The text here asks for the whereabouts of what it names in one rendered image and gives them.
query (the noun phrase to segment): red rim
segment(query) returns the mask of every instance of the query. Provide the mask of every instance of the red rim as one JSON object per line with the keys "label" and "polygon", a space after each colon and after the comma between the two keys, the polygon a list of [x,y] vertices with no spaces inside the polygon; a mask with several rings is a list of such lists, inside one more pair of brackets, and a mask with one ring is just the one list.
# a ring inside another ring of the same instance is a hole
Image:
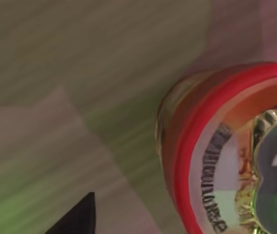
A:
{"label": "red rim", "polygon": [[175,204],[189,234],[201,234],[190,204],[189,170],[192,152],[205,125],[223,104],[234,98],[243,90],[277,77],[277,63],[257,65],[247,71],[228,77],[227,82],[216,87],[198,104],[199,112],[192,113],[177,141],[173,184]]}

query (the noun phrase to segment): red circular edge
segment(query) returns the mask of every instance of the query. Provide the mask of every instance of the red circular edge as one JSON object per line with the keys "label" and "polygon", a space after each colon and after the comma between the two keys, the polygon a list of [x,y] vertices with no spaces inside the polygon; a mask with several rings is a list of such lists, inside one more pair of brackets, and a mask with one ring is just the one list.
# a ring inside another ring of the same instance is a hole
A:
{"label": "red circular edge", "polygon": [[202,234],[196,221],[189,193],[189,169],[192,152],[205,125],[223,104],[234,98],[243,90],[277,76],[277,63],[257,65],[247,71],[228,77],[228,81],[216,87],[198,104],[200,113],[192,113],[177,141],[173,181],[175,203],[189,234]]}

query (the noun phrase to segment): blurry background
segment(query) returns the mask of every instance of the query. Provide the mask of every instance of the blurry background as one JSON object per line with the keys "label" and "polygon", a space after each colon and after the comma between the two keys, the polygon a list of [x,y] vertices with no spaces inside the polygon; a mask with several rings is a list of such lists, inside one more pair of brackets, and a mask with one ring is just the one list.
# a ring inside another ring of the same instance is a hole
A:
{"label": "blurry background", "polygon": [[185,233],[155,153],[160,99],[202,52],[208,0],[0,0],[0,234],[88,192],[99,234]]}

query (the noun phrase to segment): black object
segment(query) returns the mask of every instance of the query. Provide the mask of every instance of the black object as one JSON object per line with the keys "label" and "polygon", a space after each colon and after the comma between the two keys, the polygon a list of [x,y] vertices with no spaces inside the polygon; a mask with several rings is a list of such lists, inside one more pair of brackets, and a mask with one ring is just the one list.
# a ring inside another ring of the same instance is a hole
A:
{"label": "black object", "polygon": [[89,193],[45,234],[95,234],[95,193]]}

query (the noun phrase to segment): red ring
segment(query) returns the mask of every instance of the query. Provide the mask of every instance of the red ring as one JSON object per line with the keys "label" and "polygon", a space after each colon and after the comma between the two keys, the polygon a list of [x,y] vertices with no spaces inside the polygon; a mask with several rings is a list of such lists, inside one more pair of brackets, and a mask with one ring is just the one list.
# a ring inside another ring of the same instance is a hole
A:
{"label": "red ring", "polygon": [[243,90],[277,77],[277,63],[257,65],[247,71],[228,77],[228,81],[215,89],[199,102],[200,112],[192,113],[183,128],[175,150],[176,163],[173,171],[174,198],[177,210],[189,234],[202,234],[190,203],[189,170],[192,152],[205,125],[223,104]]}

